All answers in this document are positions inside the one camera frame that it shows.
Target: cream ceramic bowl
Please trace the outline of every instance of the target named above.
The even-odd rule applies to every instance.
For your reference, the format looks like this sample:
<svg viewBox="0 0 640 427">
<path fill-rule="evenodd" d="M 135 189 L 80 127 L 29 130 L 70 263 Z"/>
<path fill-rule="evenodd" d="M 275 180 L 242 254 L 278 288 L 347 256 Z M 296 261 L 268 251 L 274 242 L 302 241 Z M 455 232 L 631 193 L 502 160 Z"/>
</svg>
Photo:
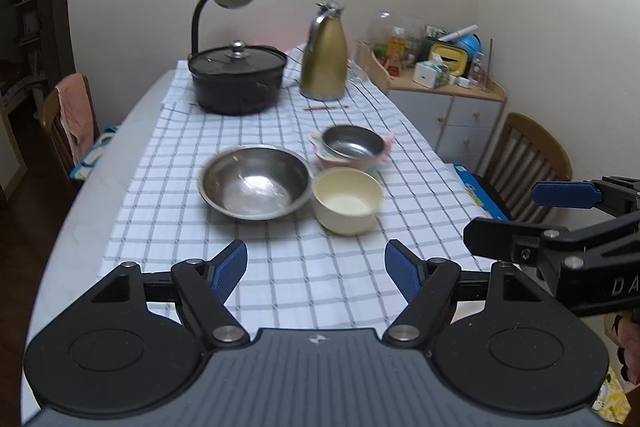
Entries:
<svg viewBox="0 0 640 427">
<path fill-rule="evenodd" d="M 382 205 L 382 188 L 366 172 L 336 167 L 320 172 L 312 184 L 316 219 L 341 235 L 373 227 Z"/>
</svg>

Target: red pen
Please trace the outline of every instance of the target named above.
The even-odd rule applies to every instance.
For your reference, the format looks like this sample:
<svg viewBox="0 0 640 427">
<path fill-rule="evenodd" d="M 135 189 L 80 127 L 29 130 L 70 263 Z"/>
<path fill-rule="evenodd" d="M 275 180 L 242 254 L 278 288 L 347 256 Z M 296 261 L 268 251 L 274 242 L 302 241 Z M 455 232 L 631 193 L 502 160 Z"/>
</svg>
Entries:
<svg viewBox="0 0 640 427">
<path fill-rule="evenodd" d="M 316 105 L 314 107 L 305 107 L 305 111 L 319 111 L 322 109 L 348 109 L 348 105 Z"/>
</svg>

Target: white table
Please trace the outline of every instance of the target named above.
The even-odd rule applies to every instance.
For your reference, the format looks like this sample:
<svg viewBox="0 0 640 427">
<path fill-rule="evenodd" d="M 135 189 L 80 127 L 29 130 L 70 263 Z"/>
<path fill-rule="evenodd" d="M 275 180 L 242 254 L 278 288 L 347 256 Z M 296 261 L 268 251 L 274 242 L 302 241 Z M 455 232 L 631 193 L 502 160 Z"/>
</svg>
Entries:
<svg viewBox="0 0 640 427">
<path fill-rule="evenodd" d="M 174 74 L 175 71 L 165 73 L 138 102 L 78 194 L 40 284 L 28 341 L 95 283 L 116 215 Z M 482 303 L 462 304 L 456 317 L 477 312 L 482 306 Z M 23 421 L 37 410 L 23 378 Z"/>
</svg>

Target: lamp neck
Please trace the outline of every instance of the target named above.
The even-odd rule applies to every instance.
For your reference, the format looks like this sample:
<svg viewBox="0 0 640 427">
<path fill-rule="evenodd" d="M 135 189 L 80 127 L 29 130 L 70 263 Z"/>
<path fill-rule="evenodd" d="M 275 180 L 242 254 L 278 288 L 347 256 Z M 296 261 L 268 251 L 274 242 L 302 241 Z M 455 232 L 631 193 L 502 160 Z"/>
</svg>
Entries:
<svg viewBox="0 0 640 427">
<path fill-rule="evenodd" d="M 200 13 L 208 0 L 199 0 L 191 19 L 191 56 L 198 52 L 198 30 L 200 28 Z"/>
</svg>

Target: plaid tablecloth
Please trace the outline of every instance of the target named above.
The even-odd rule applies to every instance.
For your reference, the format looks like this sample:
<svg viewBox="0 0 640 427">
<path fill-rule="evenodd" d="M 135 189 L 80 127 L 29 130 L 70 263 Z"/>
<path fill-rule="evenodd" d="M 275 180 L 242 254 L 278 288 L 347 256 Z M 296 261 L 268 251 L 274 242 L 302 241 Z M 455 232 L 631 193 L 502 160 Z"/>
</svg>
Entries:
<svg viewBox="0 0 640 427">
<path fill-rule="evenodd" d="M 382 334 L 406 305 L 385 271 L 387 241 L 399 239 L 424 259 L 447 257 L 463 269 L 487 270 L 491 261 L 471 256 L 461 237 L 464 226 L 482 210 L 370 82 L 348 84 L 341 101 L 348 108 L 304 111 L 322 104 L 298 92 L 300 49 L 287 54 L 288 87 L 278 105 L 243 117 L 204 113 L 194 101 L 186 62 L 178 62 L 122 202 L 100 276 L 123 261 L 136 261 L 143 271 L 167 271 L 191 257 L 210 259 L 231 240 L 242 239 L 248 267 L 226 307 L 252 335 L 260 327 L 374 327 Z M 385 200 L 374 230 L 340 237 L 320 226 L 309 205 L 282 219 L 239 223 L 200 197 L 196 179 L 203 163 L 240 144 L 286 147 L 318 171 L 308 136 L 339 123 L 396 134 L 391 158 L 379 172 Z M 173 305 L 149 304 L 149 309 L 177 320 Z"/>
</svg>

